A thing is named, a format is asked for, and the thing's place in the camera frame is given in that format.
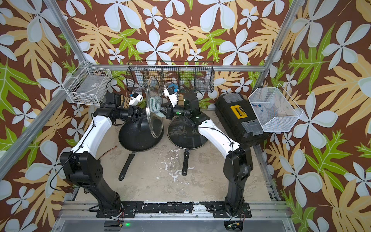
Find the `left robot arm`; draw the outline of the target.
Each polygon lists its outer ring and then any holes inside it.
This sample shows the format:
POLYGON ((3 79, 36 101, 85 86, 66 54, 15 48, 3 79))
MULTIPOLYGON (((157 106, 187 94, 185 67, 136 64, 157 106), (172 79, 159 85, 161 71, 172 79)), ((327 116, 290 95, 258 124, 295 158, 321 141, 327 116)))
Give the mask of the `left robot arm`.
POLYGON ((88 191, 98 201, 97 217, 118 219, 124 213, 119 194, 103 178, 103 167, 96 157, 98 147, 116 120, 141 119, 144 109, 130 103, 124 108, 122 95, 107 93, 106 101, 92 114, 87 132, 75 147, 60 156, 62 171, 73 184, 88 191))

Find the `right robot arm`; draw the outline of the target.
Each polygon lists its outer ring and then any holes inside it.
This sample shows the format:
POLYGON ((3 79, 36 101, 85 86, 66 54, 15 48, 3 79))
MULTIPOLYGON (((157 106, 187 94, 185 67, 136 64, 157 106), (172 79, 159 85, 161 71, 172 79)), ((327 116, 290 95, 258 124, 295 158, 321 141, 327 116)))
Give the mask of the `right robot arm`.
POLYGON ((224 210, 234 218, 243 213, 245 183, 253 170, 251 149, 241 145, 223 133, 199 108, 199 100, 194 92, 184 94, 184 104, 178 104, 178 92, 171 88, 164 90, 163 95, 170 100, 164 104, 162 113, 167 119, 174 116, 185 118, 189 126, 210 141, 225 159, 223 173, 228 180, 228 192, 224 200, 224 210))

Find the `grey-green cloth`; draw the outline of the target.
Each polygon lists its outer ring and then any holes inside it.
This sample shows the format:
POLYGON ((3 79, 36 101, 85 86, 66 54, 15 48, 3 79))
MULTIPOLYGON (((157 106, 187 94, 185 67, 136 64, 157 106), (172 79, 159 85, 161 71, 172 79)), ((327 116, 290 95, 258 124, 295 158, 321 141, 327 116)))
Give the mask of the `grey-green cloth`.
POLYGON ((151 97, 149 100, 149 109, 151 113, 154 113, 160 118, 165 118, 165 115, 160 112, 162 104, 162 98, 159 96, 151 97))

